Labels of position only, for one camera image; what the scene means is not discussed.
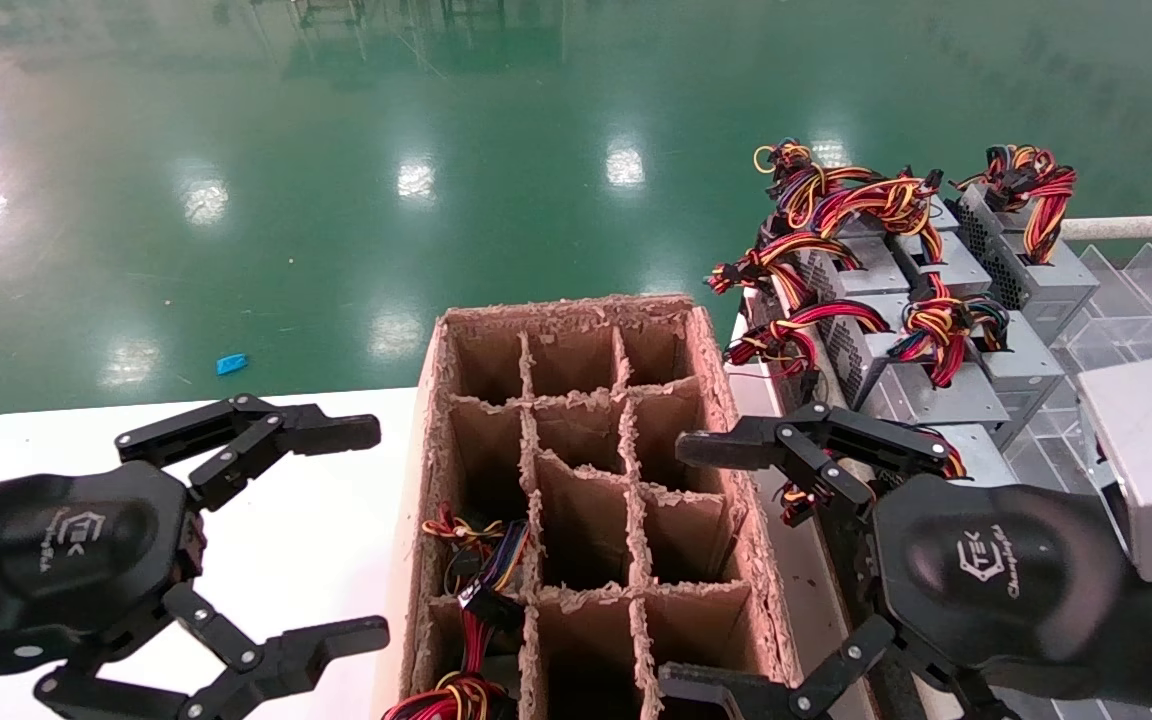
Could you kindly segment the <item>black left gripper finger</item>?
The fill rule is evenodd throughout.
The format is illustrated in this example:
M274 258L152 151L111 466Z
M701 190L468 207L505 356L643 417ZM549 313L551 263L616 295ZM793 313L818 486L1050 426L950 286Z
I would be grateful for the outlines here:
M328 416L319 406L275 406L252 395L223 397L116 437L123 462L162 469L218 450L189 473L189 506L217 511L288 454L367 450L381 442L374 415Z

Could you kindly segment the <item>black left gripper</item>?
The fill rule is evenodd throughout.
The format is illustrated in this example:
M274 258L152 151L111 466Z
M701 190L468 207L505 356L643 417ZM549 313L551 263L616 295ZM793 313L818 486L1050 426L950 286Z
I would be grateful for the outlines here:
M387 647L382 616L255 644L191 585L206 539L177 478L132 461L106 473L0 482L0 676L71 659L35 687L65 719L244 719L314 691L329 662ZM170 617L223 662L195 694L100 679Z

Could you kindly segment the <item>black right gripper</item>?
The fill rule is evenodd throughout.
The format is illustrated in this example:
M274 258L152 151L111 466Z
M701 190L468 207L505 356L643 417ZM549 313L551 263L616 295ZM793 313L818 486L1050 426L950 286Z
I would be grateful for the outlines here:
M952 469L942 435L840 406L685 432L676 457L692 468L776 470L783 483L774 497L788 526L823 509L867 520L876 506L876 561L895 617L867 617L799 685L668 662L658 670L664 696L719 705L732 719L827 719L888 653L955 694L965 719L1015 717L986 679L1060 700L1100 684L1096 638L1132 569L1092 497L954 486L933 478ZM861 479L844 460L914 478L893 488Z

